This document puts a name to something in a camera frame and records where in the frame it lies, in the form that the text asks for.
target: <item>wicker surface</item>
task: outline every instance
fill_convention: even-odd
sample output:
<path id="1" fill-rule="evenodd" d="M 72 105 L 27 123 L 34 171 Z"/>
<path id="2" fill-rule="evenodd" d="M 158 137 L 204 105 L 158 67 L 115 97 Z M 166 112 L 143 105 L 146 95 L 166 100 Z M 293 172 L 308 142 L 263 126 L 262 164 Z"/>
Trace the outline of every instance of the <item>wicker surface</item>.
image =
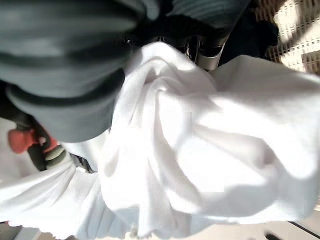
<path id="1" fill-rule="evenodd" d="M 279 44 L 270 47 L 272 61 L 320 75 L 320 0 L 260 0 L 257 20 L 279 27 Z"/>

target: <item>white towel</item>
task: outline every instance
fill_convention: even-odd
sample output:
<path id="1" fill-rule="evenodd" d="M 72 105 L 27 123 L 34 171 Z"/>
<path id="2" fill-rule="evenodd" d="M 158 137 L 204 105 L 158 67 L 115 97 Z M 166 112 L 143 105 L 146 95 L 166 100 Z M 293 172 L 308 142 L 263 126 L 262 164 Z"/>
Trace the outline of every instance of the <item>white towel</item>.
<path id="1" fill-rule="evenodd" d="M 11 151 L 7 132 L 15 127 L 0 118 L 0 222 L 39 228 L 57 239 L 123 238 L 130 228 L 107 208 L 98 174 L 80 171 L 69 154 L 66 163 L 39 172 L 27 153 Z"/>
<path id="2" fill-rule="evenodd" d="M 248 56 L 212 77 L 159 42 L 125 73 L 98 167 L 106 205 L 139 237 L 310 214 L 318 77 Z"/>

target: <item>white cloth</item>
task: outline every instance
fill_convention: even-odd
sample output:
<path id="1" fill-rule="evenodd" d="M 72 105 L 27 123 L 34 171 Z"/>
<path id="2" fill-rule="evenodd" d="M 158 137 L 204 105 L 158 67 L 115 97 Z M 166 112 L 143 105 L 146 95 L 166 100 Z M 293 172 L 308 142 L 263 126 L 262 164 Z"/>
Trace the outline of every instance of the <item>white cloth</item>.
<path id="1" fill-rule="evenodd" d="M 110 134 L 98 137 L 104 143 L 68 146 L 92 157 L 98 174 L 72 161 L 38 172 L 26 156 L 8 153 L 14 124 L 0 121 L 0 222 L 58 239 L 123 238 L 130 230 L 167 238 L 311 212 L 317 77 L 247 56 L 212 77 L 164 43 L 144 46 L 125 73 Z"/>
<path id="2" fill-rule="evenodd" d="M 7 132 L 15 127 L 0 118 L 0 222 L 39 228 L 57 239 L 124 237 L 130 228 L 107 208 L 98 174 L 80 171 L 70 155 L 39 172 L 27 153 L 10 150 Z"/>

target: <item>woven mat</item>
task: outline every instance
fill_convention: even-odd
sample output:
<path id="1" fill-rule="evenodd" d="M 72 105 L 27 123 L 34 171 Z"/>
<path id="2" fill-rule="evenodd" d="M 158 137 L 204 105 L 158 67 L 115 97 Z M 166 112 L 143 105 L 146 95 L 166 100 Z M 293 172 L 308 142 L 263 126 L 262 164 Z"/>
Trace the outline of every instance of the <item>woven mat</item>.
<path id="1" fill-rule="evenodd" d="M 320 75 L 320 0 L 259 0 L 257 20 L 279 27 L 279 44 L 267 55 L 289 68 Z"/>

